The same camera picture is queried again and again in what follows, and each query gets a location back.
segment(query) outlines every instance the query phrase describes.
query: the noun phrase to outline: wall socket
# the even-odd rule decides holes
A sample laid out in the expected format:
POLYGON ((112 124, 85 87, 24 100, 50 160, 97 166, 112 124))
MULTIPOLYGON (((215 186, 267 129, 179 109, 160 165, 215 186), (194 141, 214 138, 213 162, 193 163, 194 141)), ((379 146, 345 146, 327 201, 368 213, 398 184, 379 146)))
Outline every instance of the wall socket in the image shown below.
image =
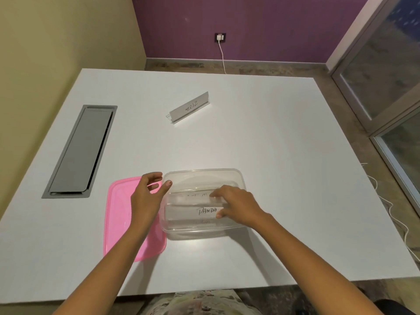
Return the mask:
POLYGON ((221 40, 220 40, 220 42, 221 43, 224 43, 224 42, 226 42, 226 33, 214 33, 214 42, 218 42, 218 40, 217 40, 217 37, 218 36, 221 36, 221 40))

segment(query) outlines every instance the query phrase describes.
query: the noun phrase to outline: white table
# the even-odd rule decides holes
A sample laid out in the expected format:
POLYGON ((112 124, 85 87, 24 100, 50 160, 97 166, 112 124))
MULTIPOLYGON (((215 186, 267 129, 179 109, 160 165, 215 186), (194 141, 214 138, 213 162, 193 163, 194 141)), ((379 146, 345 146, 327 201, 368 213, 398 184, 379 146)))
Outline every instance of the white table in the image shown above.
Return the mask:
MULTIPOLYGON (((85 69, 0 222, 0 302, 65 299, 102 258, 109 185, 149 171, 237 168, 261 207, 350 280, 418 276, 313 79, 85 69), (172 125, 169 111, 208 91, 172 125), (83 104, 117 105, 93 190, 41 199, 83 104)), ((246 228, 168 240, 120 295, 294 284, 246 228)))

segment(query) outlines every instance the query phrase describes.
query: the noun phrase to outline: left hand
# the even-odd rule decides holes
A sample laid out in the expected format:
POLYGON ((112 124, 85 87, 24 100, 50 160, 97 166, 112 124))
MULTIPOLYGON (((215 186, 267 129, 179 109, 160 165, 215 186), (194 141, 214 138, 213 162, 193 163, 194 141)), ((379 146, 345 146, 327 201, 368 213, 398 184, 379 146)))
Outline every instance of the left hand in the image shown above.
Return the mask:
POLYGON ((159 187, 154 184, 162 180, 161 172, 151 172, 144 174, 136 187, 136 190, 131 195, 131 224, 134 228, 147 227, 149 228, 153 223, 163 196, 172 186, 172 181, 168 180, 160 189, 151 194, 150 191, 159 187))

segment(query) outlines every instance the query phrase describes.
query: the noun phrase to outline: pink container lid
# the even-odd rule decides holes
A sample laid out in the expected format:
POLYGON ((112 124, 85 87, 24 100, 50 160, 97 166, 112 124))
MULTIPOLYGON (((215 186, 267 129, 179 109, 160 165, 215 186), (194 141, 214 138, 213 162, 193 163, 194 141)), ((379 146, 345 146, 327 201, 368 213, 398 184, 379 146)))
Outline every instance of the pink container lid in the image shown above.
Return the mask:
MULTIPOLYGON (((131 195, 139 184, 140 177, 127 178, 114 181, 108 189, 108 197, 105 209, 104 226, 104 246, 103 254, 117 243, 122 235, 127 231, 131 222, 131 195)), ((150 227, 150 231, 144 240, 139 252, 136 255, 135 262, 147 259, 160 254, 166 247, 166 233, 163 232, 159 224, 159 215, 150 227)))

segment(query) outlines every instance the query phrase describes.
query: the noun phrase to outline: white power cord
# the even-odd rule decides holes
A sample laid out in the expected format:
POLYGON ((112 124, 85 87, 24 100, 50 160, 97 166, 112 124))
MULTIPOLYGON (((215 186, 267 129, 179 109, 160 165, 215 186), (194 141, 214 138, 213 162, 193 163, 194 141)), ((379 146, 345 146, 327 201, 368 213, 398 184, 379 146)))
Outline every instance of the white power cord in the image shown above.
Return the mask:
POLYGON ((223 59, 223 51, 222 51, 222 47, 220 46, 220 41, 217 41, 217 42, 219 43, 220 52, 222 53, 223 70, 225 71, 225 74, 227 74, 227 73, 226 73, 226 69, 225 69, 225 60, 223 59))
MULTIPOLYGON (((378 189, 378 181, 375 178, 371 177, 370 175, 367 175, 367 176, 370 179, 372 179, 373 181, 375 181, 375 190, 378 189)), ((418 256, 407 245, 407 235, 410 232, 410 229, 404 223, 402 223, 400 220, 395 218, 391 213, 391 209, 394 206, 394 204, 391 201, 388 201, 387 199, 381 197, 380 195, 378 195, 378 197, 381 198, 381 200, 383 200, 383 201, 385 201, 386 203, 389 204, 388 214, 391 217, 391 219, 398 222, 401 226, 405 227, 406 231, 404 231, 404 244, 405 244, 406 248, 409 250, 409 252, 417 259, 418 262, 420 262, 420 259, 418 258, 418 256)))

